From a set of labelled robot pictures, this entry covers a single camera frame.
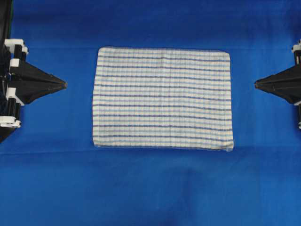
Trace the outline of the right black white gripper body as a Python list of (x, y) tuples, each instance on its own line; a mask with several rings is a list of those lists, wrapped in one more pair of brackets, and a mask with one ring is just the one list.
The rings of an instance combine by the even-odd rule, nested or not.
[[(301, 65), (301, 40), (292, 47), (292, 53), (294, 54), (295, 65)], [(301, 102), (298, 101), (294, 104), (298, 108), (298, 127), (301, 128)]]

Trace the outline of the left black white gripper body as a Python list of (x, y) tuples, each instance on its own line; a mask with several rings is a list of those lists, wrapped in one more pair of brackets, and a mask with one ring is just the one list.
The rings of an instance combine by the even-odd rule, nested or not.
[(25, 60), (28, 55), (28, 48), (22, 39), (5, 39), (4, 50), (8, 56), (4, 64), (4, 76), (2, 77), (2, 90), (5, 96), (5, 110), (0, 114), (0, 126), (4, 128), (21, 127), (20, 110), (24, 103), (16, 95), (17, 88), (9, 87), (12, 75), (9, 70), (11, 67), (18, 67), (21, 60)]

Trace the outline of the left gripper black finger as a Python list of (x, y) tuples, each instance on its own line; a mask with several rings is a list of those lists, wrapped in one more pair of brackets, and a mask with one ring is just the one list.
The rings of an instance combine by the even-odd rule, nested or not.
[(22, 61), (20, 59), (10, 60), (10, 74), (13, 81), (37, 81), (49, 82), (54, 84), (66, 85), (67, 83), (52, 74), (48, 74), (43, 70)]
[(10, 87), (16, 88), (16, 96), (28, 105), (38, 98), (66, 89), (67, 85), (37, 81), (11, 81)]

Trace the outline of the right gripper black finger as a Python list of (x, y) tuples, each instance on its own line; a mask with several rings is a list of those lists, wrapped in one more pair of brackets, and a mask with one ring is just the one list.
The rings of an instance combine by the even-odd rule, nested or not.
[(266, 78), (257, 80), (254, 84), (268, 84), (275, 82), (289, 82), (301, 80), (301, 65), (295, 65), (277, 74), (270, 75)]
[(290, 104), (296, 104), (301, 100), (300, 82), (276, 82), (276, 83), (258, 83), (255, 88), (275, 96), (285, 99)]

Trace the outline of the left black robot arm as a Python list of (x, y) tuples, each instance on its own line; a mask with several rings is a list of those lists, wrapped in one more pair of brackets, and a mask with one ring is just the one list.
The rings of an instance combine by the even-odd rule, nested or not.
[(26, 61), (24, 40), (10, 37), (13, 1), (0, 2), (0, 126), (19, 128), (20, 110), (43, 96), (66, 89), (67, 83)]

